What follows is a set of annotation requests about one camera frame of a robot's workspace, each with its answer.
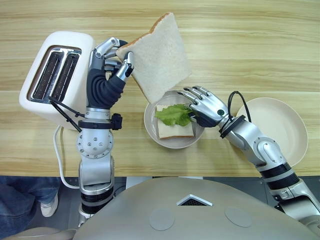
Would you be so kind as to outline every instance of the lettuce leaf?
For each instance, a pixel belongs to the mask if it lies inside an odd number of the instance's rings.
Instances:
[[[191,112],[192,110],[185,108],[184,104],[175,104],[162,109],[162,111],[156,111],[155,117],[168,126],[173,126],[175,124],[186,126],[191,122],[188,115],[188,113]]]

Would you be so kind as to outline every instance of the white plate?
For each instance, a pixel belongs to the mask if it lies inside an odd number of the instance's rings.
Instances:
[[[286,161],[291,166],[300,162],[307,152],[308,133],[299,114],[283,101],[269,97],[252,99],[247,105],[252,123],[278,143]],[[237,113],[240,115],[247,116],[244,106]]]
[[[170,149],[183,149],[199,140],[204,132],[204,127],[192,122],[194,137],[158,138],[158,118],[155,117],[157,105],[175,105],[190,102],[184,96],[177,94],[176,90],[167,91],[157,102],[149,103],[144,111],[144,126],[150,137],[158,144]]]

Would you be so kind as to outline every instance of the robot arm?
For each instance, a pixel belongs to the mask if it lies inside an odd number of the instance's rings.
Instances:
[[[281,153],[279,145],[265,136],[245,116],[229,116],[227,106],[214,94],[201,86],[185,87],[179,94],[191,100],[186,107],[193,110],[195,120],[203,127],[220,127],[222,138],[241,149],[254,164],[279,204],[275,207],[290,217],[310,223],[318,218],[320,203],[305,182],[298,178]]]
[[[85,119],[79,121],[82,128],[76,146],[81,155],[79,164],[79,207],[81,226],[114,197],[114,160],[111,150],[114,144],[112,130],[122,128],[120,114],[111,116],[110,108],[121,97],[127,78],[134,69],[133,53],[128,52],[123,62],[113,59],[118,47],[125,41],[110,37],[90,55],[87,75],[87,107]]]

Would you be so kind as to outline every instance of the person's leg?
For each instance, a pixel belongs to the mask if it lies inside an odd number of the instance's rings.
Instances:
[[[35,196],[0,184],[0,239],[26,229],[36,214]]]
[[[59,177],[0,176],[0,184],[12,186],[20,193],[31,194],[42,204],[54,200],[60,183]]]

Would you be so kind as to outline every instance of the wood grain surface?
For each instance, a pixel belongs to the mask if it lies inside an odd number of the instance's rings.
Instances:
[[[1,0],[0,175],[58,176],[55,124],[24,110],[19,92],[45,38],[55,31],[132,41],[165,12],[173,12],[192,66],[179,83],[202,85],[223,101],[233,90],[246,100],[286,102],[305,122],[308,150],[294,170],[320,175],[320,2],[318,0]],[[242,103],[235,98],[232,111]],[[220,139],[217,128],[185,149],[155,143],[144,126],[147,100],[127,82],[112,108],[123,116],[114,131],[116,176],[259,176],[243,156]],[[78,176],[77,133],[64,130],[66,176]]]

